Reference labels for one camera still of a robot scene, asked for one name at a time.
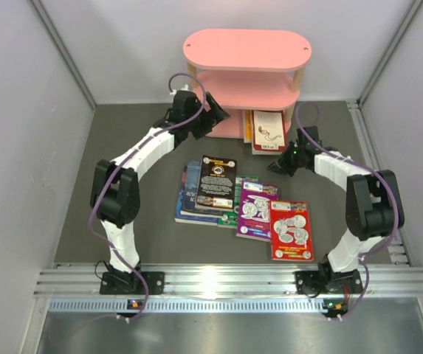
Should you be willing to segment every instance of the book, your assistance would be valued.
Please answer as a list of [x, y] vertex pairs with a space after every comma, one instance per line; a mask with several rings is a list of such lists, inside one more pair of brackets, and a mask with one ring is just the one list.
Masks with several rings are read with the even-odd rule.
[[242, 111], [242, 125], [244, 126], [244, 142], [252, 142], [252, 119], [251, 112], [248, 109]]
[[273, 260], [313, 260], [308, 204], [304, 201], [270, 202]]
[[287, 137], [283, 112], [252, 111], [252, 154], [280, 155]]
[[182, 215], [182, 204], [185, 196], [185, 179], [187, 175], [187, 168], [185, 167], [182, 174], [182, 186], [180, 187], [179, 197], [176, 201], [175, 207], [175, 221], [177, 223], [197, 223], [201, 225], [212, 225], [218, 224], [216, 218], [208, 218], [205, 216], [193, 216], [193, 215]]
[[203, 155], [196, 208], [233, 210], [237, 161]]
[[199, 161], [190, 161], [187, 165], [185, 179], [185, 194], [183, 196], [182, 215], [208, 216], [221, 218], [224, 214], [221, 210], [199, 209], [196, 207], [196, 191], [198, 190], [201, 164]]
[[278, 199], [278, 188], [268, 184], [244, 181], [239, 207], [239, 237], [270, 242], [269, 202]]
[[241, 200], [241, 186], [243, 180], [257, 182], [258, 177], [238, 175], [235, 178], [234, 209], [232, 210], [232, 212], [224, 212], [222, 218], [218, 220], [218, 226], [237, 229], [239, 219], [239, 204]]

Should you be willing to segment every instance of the green book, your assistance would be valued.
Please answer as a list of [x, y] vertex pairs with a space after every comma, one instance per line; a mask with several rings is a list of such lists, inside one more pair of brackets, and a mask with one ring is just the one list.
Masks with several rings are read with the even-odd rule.
[[232, 212], [224, 212], [222, 218], [218, 219], [219, 227], [229, 227], [231, 229], [238, 228], [239, 201], [241, 200], [241, 187], [244, 179], [246, 181], [258, 182], [257, 176], [237, 175], [235, 177], [233, 210]]

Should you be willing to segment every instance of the small bookshelf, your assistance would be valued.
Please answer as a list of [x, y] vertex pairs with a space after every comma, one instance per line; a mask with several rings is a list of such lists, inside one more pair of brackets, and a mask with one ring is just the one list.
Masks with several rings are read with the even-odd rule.
[[[312, 54], [303, 36], [280, 30], [204, 29], [187, 38], [183, 52], [188, 71], [231, 115], [208, 136], [242, 138], [242, 110], [285, 111], [285, 129], [290, 129]], [[196, 83], [190, 84], [202, 96]]]

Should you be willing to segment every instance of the white panel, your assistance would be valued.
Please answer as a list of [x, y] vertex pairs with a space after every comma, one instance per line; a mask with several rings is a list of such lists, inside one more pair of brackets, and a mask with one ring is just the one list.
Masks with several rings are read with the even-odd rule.
[[91, 117], [28, 2], [0, 0], [0, 353], [21, 343]]
[[358, 98], [408, 1], [44, 0], [99, 103], [170, 102], [182, 45], [209, 27], [292, 30], [312, 44], [304, 100]]
[[365, 105], [385, 167], [398, 178], [408, 245], [423, 265], [423, 10]]

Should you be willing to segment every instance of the blue book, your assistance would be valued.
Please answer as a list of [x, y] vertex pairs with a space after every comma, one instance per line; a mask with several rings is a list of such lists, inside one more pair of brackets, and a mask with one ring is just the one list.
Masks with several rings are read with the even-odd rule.
[[184, 196], [185, 196], [185, 176], [186, 176], [186, 172], [184, 171], [182, 176], [182, 187], [180, 188], [179, 198], [176, 201], [175, 221], [177, 223], [197, 223], [201, 225], [218, 225], [217, 218], [209, 218], [206, 216], [183, 215], [181, 213], [182, 204], [183, 204]]
[[196, 191], [198, 190], [200, 171], [201, 163], [199, 161], [188, 162], [181, 214], [200, 217], [205, 216], [218, 220], [224, 214], [221, 210], [196, 208]]

